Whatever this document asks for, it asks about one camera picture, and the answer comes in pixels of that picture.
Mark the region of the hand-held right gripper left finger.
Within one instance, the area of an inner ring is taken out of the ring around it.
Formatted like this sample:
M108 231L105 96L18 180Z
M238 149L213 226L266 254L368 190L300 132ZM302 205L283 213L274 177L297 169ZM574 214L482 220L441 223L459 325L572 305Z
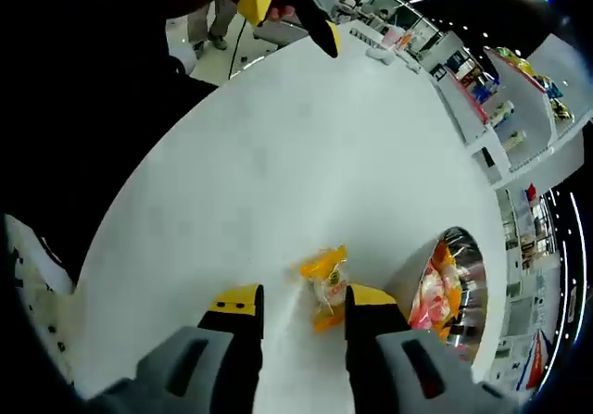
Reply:
M218 295L196 326L153 348L135 376L85 404L87 413L251 413L263 354L264 288Z

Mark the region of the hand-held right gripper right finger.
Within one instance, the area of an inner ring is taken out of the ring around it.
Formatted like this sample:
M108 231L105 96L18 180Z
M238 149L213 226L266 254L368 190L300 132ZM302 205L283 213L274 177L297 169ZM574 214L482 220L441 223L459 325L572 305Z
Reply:
M346 369L357 413L517 413L435 333L413 330L394 297L350 284L345 303Z

